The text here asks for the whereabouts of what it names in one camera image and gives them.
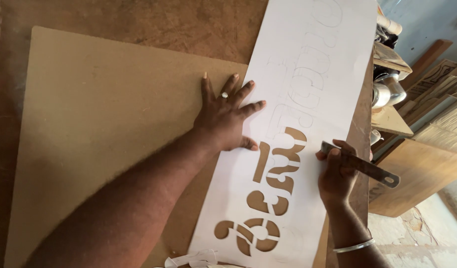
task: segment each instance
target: blue wall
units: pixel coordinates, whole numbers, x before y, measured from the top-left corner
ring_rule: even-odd
[[[402,25],[395,51],[407,64],[412,66],[437,39],[453,41],[439,59],[457,62],[457,0],[378,0],[378,3],[384,15]]]

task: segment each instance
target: hand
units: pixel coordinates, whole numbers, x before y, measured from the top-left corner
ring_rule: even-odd
[[[242,136],[243,121],[252,114],[260,111],[266,105],[264,100],[238,108],[245,97],[255,87],[255,82],[250,81],[239,91],[235,92],[238,74],[232,75],[225,83],[220,93],[226,92],[228,98],[215,97],[207,73],[202,78],[202,109],[200,110],[194,128],[206,134],[218,151],[230,151],[243,147],[253,151],[258,150],[257,143],[249,137]]]
[[[357,156],[356,149],[345,141],[333,140],[333,143]],[[349,195],[356,181],[356,169],[346,166],[341,160],[341,150],[337,148],[331,149],[329,155],[319,151],[316,158],[320,161],[327,159],[326,170],[318,179],[321,200],[325,206],[348,204]]]

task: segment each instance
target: wooden table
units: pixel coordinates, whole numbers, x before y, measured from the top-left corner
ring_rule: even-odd
[[[266,5],[266,0],[1,1],[0,267],[34,25],[248,64]],[[371,81],[372,68],[368,68],[348,137],[365,159],[369,156]],[[358,179],[351,204],[367,224],[368,178]],[[335,258],[328,250],[327,267],[333,267]]]

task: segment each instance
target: silver bangle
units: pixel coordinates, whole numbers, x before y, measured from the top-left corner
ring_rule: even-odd
[[[357,244],[356,246],[352,246],[352,247],[343,247],[343,248],[335,248],[333,249],[333,251],[335,253],[343,253],[343,252],[348,252],[348,251],[353,251],[353,250],[357,250],[357,249],[360,249],[360,248],[363,248],[363,247],[368,247],[372,244],[375,243],[375,240],[374,238],[371,238],[370,240],[364,242],[364,243],[361,243],[361,244]]]

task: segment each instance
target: paper stencil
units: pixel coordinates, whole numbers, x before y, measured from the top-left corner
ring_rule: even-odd
[[[244,135],[260,150],[222,152],[189,248],[251,268],[309,267],[325,208],[321,141],[345,140],[371,55],[374,0],[270,0],[242,104],[266,100]]]

